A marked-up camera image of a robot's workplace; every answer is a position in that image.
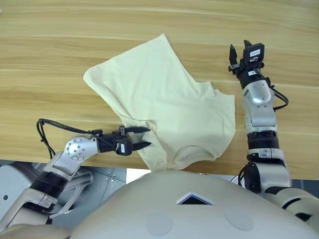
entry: table surface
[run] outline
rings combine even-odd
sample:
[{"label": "table surface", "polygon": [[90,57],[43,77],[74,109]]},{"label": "table surface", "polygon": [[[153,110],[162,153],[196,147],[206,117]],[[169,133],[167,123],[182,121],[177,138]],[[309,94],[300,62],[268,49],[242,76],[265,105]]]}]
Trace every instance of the table surface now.
[{"label": "table surface", "polygon": [[[236,134],[214,162],[188,171],[237,175],[247,163],[242,91],[227,71],[229,45],[266,46],[263,74],[290,99],[277,112],[292,178],[319,178],[318,0],[2,0],[0,159],[47,162],[35,123],[118,129],[119,118],[83,81],[84,72],[162,33],[197,81],[236,96]],[[72,133],[46,127],[54,149]],[[146,168],[137,153],[105,153],[85,165]]]}]

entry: cream shirt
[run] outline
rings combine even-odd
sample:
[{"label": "cream shirt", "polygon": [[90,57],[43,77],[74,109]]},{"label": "cream shirt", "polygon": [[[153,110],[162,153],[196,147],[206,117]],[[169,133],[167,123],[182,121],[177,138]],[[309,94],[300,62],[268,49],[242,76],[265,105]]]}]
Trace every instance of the cream shirt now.
[{"label": "cream shirt", "polygon": [[139,150],[151,171],[215,160],[235,133],[234,96],[196,82],[164,34],[91,67],[84,80],[125,126],[151,129],[143,140],[152,144]]}]

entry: wire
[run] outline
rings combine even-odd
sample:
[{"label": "wire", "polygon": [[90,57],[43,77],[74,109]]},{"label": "wire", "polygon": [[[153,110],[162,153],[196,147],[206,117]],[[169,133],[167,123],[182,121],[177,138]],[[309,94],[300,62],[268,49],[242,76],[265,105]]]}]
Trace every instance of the wire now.
[{"label": "wire", "polygon": [[282,101],[285,103],[284,105],[274,107],[274,111],[280,110],[280,109],[286,107],[286,106],[289,104],[288,98],[287,98],[284,94],[282,94],[282,93],[280,93],[279,91],[277,91],[277,90],[275,89],[275,86],[274,86],[274,85],[272,85],[272,86],[270,87],[270,89],[272,89],[272,90],[274,91],[275,96],[276,96],[278,99],[282,100]]},{"label": "wire", "polygon": [[73,128],[73,127],[70,127],[70,126],[67,126],[65,124],[62,124],[62,123],[59,123],[59,122],[56,122],[56,121],[53,121],[53,120],[48,120],[48,119],[39,119],[36,123],[36,129],[41,137],[41,142],[43,142],[45,144],[45,146],[48,148],[48,151],[49,151],[49,155],[50,155],[50,159],[52,159],[52,157],[55,155],[55,151],[53,150],[53,148],[50,146],[47,138],[46,138],[46,135],[45,135],[45,132],[44,132],[44,128],[43,126],[45,124],[48,124],[48,125],[51,125],[51,126],[54,126],[56,128],[59,128],[59,129],[63,129],[63,130],[66,130],[66,131],[70,131],[70,132],[74,132],[74,133],[82,133],[82,134],[89,134],[93,137],[96,137],[98,140],[110,145],[110,146],[113,146],[111,143],[103,140],[101,137],[100,137],[100,134],[102,134],[102,131],[101,130],[94,130],[94,131],[85,131],[85,130],[81,130],[81,129],[78,129],[78,128]]},{"label": "wire", "polygon": [[259,75],[259,76],[261,77],[262,80],[265,80],[265,81],[267,82],[269,88],[272,89],[273,92],[275,93],[275,96],[276,96],[278,99],[282,100],[282,101],[285,103],[284,105],[274,107],[274,108],[273,108],[274,111],[280,110],[280,109],[286,107],[286,106],[289,104],[288,98],[287,98],[284,94],[282,94],[282,93],[280,93],[279,91],[277,91],[277,90],[275,89],[275,85],[271,85],[271,82],[270,82],[269,77],[264,77],[263,74],[261,74],[261,72],[260,72],[259,70],[257,70],[257,69],[253,69],[253,70],[257,73],[257,75]]},{"label": "wire", "polygon": [[244,175],[242,175],[243,172],[244,172],[244,169],[245,169],[245,167],[243,167],[243,168],[240,170],[239,174],[238,174],[238,185],[239,185],[239,186],[242,186],[242,185],[241,185],[241,180],[242,180],[243,177],[244,177]]}]

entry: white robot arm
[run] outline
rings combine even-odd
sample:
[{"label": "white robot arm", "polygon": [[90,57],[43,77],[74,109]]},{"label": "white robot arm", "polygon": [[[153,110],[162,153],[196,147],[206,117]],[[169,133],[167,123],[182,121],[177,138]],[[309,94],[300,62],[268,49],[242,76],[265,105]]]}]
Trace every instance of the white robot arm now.
[{"label": "white robot arm", "polygon": [[[69,140],[63,152],[55,154],[49,146],[43,125],[47,123],[65,130],[86,133]],[[132,143],[127,133],[143,133],[149,131],[143,127],[120,127],[118,131],[103,134],[102,130],[83,131],[62,125],[58,122],[39,119],[37,129],[49,149],[54,155],[43,171],[25,189],[0,221],[0,232],[18,224],[44,225],[50,223],[50,212],[57,203],[57,199],[65,186],[75,176],[82,162],[99,153],[115,151],[118,155],[130,155],[132,151],[150,145],[149,142]]]},{"label": "white robot arm", "polygon": [[[270,79],[260,69],[264,67],[264,48],[245,40],[243,58],[237,63],[237,53],[230,46],[229,71],[240,81],[243,89],[245,128],[248,136],[248,164],[239,173],[245,187],[279,207],[293,213],[319,232],[319,201],[313,195],[291,188],[291,178],[279,148],[275,111],[288,105],[288,99],[274,89]],[[275,97],[285,102],[273,108]]]}]

